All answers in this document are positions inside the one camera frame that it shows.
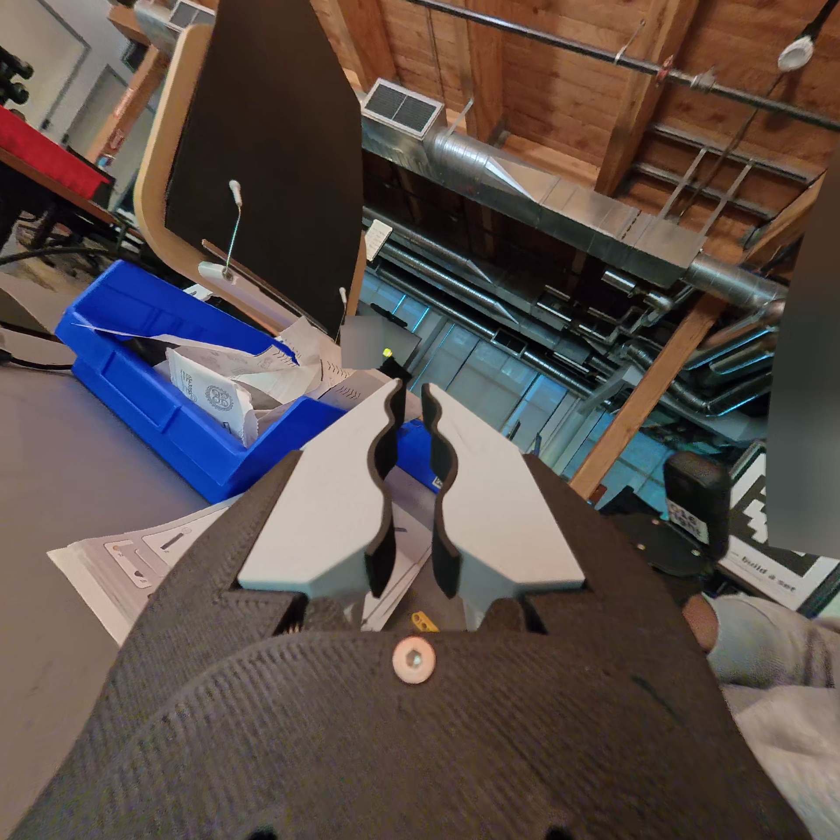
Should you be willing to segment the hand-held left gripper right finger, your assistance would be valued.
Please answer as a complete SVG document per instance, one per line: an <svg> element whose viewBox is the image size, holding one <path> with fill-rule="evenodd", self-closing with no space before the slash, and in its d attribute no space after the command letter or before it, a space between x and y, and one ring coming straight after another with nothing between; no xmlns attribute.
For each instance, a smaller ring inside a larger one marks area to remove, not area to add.
<svg viewBox="0 0 840 840"><path fill-rule="evenodd" d="M468 629L498 600L576 592L585 574L520 449L434 384L422 390L434 503L432 561Z"/></svg>

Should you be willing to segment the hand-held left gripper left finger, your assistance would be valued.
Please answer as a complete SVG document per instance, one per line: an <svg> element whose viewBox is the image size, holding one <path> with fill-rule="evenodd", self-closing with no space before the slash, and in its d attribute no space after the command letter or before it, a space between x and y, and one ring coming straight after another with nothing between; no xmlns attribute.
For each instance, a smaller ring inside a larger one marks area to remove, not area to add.
<svg viewBox="0 0 840 840"><path fill-rule="evenodd" d="M405 385L395 378L290 453L290 476L238 584L309 599L383 594L396 561L392 493Z"/></svg>

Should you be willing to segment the person's right forearm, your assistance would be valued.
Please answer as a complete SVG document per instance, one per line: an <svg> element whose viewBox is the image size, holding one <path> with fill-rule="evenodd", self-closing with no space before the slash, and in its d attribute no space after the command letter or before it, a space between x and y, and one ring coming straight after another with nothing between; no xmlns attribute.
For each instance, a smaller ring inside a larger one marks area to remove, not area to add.
<svg viewBox="0 0 840 840"><path fill-rule="evenodd" d="M746 595L693 595L682 615L721 685L839 687L836 618L809 619Z"/></svg>

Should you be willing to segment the lego instruction booklet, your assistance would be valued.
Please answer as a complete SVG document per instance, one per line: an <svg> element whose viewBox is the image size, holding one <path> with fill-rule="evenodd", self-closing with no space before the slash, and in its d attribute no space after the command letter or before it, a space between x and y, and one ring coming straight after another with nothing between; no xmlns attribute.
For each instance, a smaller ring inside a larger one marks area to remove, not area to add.
<svg viewBox="0 0 840 840"><path fill-rule="evenodd" d="M463 603L438 589L430 560L434 491L401 467L386 484L393 500L395 568L383 596L366 595L349 614L369 632L416 631L411 614L417 611L440 631L464 631ZM74 542L48 556L120 646L170 569L237 499L159 526Z"/></svg>

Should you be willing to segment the pile of torn paper bags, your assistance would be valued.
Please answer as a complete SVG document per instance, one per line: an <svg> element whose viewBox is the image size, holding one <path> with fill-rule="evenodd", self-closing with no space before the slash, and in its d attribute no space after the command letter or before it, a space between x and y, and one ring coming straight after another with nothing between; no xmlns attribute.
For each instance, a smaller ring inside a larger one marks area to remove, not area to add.
<svg viewBox="0 0 840 840"><path fill-rule="evenodd" d="M246 447L302 397L348 411L391 380L343 368L339 345L306 318L259 353L169 334L151 340L164 351L164 376L175 389Z"/></svg>

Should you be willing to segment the blue plastic bin with papers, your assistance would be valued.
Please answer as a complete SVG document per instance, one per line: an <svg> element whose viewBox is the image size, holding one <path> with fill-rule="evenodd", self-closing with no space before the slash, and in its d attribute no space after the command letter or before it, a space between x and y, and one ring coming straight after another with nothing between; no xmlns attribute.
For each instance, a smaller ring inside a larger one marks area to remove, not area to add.
<svg viewBox="0 0 840 840"><path fill-rule="evenodd" d="M302 397L244 446L168 381L165 352L151 337L169 334L252 354L275 338L126 260L69 305L56 333L77 356L76 378L209 502L252 487L351 410Z"/></svg>

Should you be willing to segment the black chair with yellow tag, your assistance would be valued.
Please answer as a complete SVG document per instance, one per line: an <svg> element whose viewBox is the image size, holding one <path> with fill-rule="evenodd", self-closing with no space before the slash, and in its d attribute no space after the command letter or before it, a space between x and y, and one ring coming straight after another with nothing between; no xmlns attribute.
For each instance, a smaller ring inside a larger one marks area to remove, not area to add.
<svg viewBox="0 0 840 840"><path fill-rule="evenodd" d="M400 379L406 386L412 380L411 364L417 355L419 337L404 329L394 329L385 336L382 362L378 371L389 378Z"/></svg>

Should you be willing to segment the bundle of metal pipes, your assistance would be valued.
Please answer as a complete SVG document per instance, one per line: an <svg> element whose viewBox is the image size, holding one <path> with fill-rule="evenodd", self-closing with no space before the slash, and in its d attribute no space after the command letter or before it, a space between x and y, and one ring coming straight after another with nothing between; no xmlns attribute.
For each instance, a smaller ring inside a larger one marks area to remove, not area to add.
<svg viewBox="0 0 840 840"><path fill-rule="evenodd" d="M390 228L371 273L382 285L425 301L499 353L577 396L627 365L644 373L680 318L708 294L723 301L720 320L663 397L674 413L721 422L769 417L775 338L787 287L776 278L700 255L687 276L661 286L588 257L576 273L510 246L498 265L447 247L419 228L365 206L364 230Z"/></svg>

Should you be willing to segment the person's grey sweatshirt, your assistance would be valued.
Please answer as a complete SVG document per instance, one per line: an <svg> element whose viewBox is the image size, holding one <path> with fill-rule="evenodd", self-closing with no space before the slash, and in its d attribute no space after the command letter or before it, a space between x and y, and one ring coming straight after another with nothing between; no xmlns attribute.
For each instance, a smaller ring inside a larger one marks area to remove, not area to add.
<svg viewBox="0 0 840 840"><path fill-rule="evenodd" d="M745 741L812 837L838 839L838 689L721 691Z"/></svg>

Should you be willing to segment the wooden book stand black board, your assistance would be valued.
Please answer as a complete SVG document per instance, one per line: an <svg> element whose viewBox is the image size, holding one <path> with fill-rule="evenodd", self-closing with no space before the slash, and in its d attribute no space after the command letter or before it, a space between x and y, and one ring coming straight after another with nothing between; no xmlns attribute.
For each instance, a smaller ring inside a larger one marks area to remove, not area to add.
<svg viewBox="0 0 840 840"><path fill-rule="evenodd" d="M169 269L336 339L364 273L361 107L311 4L218 2L176 38L134 188Z"/></svg>

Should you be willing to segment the black ceiling pipe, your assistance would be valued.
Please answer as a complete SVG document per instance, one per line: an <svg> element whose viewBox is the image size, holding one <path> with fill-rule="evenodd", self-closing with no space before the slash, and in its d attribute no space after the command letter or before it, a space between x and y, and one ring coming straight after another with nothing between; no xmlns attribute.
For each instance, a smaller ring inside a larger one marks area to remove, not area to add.
<svg viewBox="0 0 840 840"><path fill-rule="evenodd" d="M467 23L476 24L480 27L490 28L505 35L513 35L543 46L549 46L577 56L597 60L613 67L621 67L637 74L651 77L658 85L666 83L672 86L686 88L704 95L736 102L751 109L779 114L787 119L810 125L820 130L833 133L839 132L839 121L825 114L814 112L786 101L761 96L760 94L735 87L728 87L720 84L716 80L705 80L702 74L692 76L674 67L672 64L656 64L647 59L630 57L624 51L612 52L579 40L546 33L535 28L510 22L501 17L483 14L451 3L412 1L411 5L463 20Z"/></svg>

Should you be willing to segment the white ceiling lamp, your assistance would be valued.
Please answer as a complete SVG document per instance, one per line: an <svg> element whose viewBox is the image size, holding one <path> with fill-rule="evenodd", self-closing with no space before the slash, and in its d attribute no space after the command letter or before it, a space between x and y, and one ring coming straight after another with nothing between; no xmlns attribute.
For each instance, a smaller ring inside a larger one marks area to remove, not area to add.
<svg viewBox="0 0 840 840"><path fill-rule="evenodd" d="M777 59L780 74L791 73L805 67L813 58L815 51L814 38L802 35L784 47Z"/></svg>

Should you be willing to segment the red plastic bin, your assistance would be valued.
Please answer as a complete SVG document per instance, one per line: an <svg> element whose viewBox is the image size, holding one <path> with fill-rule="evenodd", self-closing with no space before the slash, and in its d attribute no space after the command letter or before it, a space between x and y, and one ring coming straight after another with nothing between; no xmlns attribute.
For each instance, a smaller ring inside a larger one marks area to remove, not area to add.
<svg viewBox="0 0 840 840"><path fill-rule="evenodd" d="M1 107L1 151L2 163L19 172L36 172L86 200L111 192L113 181L107 173L50 140L6 107Z"/></svg>

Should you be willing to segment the black dumbbell rack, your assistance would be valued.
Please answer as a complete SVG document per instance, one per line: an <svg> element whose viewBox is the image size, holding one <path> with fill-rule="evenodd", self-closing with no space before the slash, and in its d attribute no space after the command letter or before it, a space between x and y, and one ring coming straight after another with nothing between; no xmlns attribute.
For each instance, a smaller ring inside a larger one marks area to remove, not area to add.
<svg viewBox="0 0 840 840"><path fill-rule="evenodd" d="M0 48L0 54L1 106L6 106L8 102L26 104L29 100L29 91L22 81L29 80L34 75L34 68L4 47Z"/></svg>

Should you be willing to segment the silver metal air duct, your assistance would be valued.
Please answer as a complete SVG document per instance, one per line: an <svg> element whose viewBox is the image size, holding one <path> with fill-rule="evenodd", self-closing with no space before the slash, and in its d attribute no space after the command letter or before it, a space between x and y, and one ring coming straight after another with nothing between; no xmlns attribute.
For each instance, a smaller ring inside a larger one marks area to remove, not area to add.
<svg viewBox="0 0 840 840"><path fill-rule="evenodd" d="M667 290L684 281L748 312L784 312L779 281L707 252L707 236L594 192L461 133L433 128L423 139L362 116L372 152L483 207Z"/></svg>

